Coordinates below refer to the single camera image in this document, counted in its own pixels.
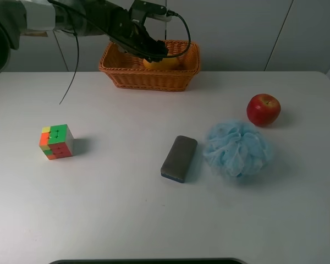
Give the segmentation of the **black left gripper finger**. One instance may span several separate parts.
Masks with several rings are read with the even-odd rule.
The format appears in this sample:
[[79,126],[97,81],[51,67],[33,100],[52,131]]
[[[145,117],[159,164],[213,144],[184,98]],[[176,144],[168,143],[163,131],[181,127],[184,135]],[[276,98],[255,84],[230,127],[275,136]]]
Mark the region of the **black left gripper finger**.
[[146,59],[148,62],[160,62],[163,59],[163,56],[142,56],[140,54],[140,42],[121,42],[120,47],[124,50],[125,53],[130,53],[134,57]]

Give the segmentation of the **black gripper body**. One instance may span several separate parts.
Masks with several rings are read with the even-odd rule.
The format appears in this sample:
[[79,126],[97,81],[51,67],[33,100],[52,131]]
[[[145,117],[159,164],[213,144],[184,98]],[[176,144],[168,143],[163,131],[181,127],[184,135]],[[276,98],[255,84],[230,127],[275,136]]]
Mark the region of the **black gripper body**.
[[140,42],[140,35],[149,35],[144,27],[145,21],[132,20],[129,11],[121,7],[113,9],[109,18],[108,33],[110,39],[120,46],[121,42]]

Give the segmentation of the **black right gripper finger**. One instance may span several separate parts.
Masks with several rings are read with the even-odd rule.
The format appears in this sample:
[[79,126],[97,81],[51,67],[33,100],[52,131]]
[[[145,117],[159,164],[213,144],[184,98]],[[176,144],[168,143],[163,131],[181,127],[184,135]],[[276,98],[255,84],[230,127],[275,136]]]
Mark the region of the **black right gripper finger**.
[[167,56],[168,49],[163,41],[154,40],[149,35],[140,35],[140,54],[142,56]]

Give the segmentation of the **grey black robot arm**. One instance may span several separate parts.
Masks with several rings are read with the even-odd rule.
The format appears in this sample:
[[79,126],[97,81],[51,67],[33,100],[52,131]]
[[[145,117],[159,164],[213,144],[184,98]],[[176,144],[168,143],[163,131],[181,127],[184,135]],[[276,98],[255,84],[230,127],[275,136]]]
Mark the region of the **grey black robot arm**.
[[167,8],[134,1],[130,9],[110,1],[0,1],[0,73],[20,37],[46,31],[67,31],[75,36],[107,35],[127,53],[159,62],[168,56],[161,40],[154,40],[144,23],[164,20]]

